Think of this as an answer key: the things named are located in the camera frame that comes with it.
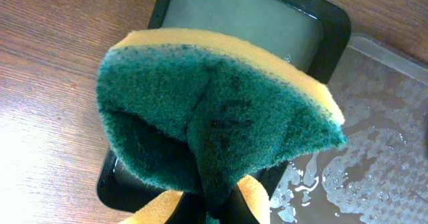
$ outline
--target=black tray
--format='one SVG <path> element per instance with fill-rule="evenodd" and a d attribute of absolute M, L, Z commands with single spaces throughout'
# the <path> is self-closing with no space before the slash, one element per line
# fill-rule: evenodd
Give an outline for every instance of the black tray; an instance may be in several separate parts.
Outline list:
<path fill-rule="evenodd" d="M 156 0 L 148 25 L 149 29 L 161 27 L 169 1 Z M 324 35 L 307 74 L 326 84 L 348 43 L 351 30 L 349 17 L 343 9 L 327 0 L 281 1 L 316 17 L 321 22 Z M 118 183 L 114 177 L 116 162 L 116 155 L 109 150 L 97 184 L 98 197 L 106 206 L 121 211 L 135 212 L 164 191 L 150 185 L 141 189 Z M 280 166 L 261 170 L 254 174 L 270 197 L 272 197 L 286 167 L 287 162 L 283 162 Z"/>

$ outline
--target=kitchen sponge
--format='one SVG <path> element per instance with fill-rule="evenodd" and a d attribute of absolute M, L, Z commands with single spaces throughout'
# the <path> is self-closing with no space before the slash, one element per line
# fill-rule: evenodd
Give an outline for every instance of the kitchen sponge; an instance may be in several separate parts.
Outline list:
<path fill-rule="evenodd" d="M 218 209 L 247 173 L 342 146 L 327 87 L 246 41 L 192 29 L 132 32 L 98 70 L 112 149 L 142 181 Z"/>

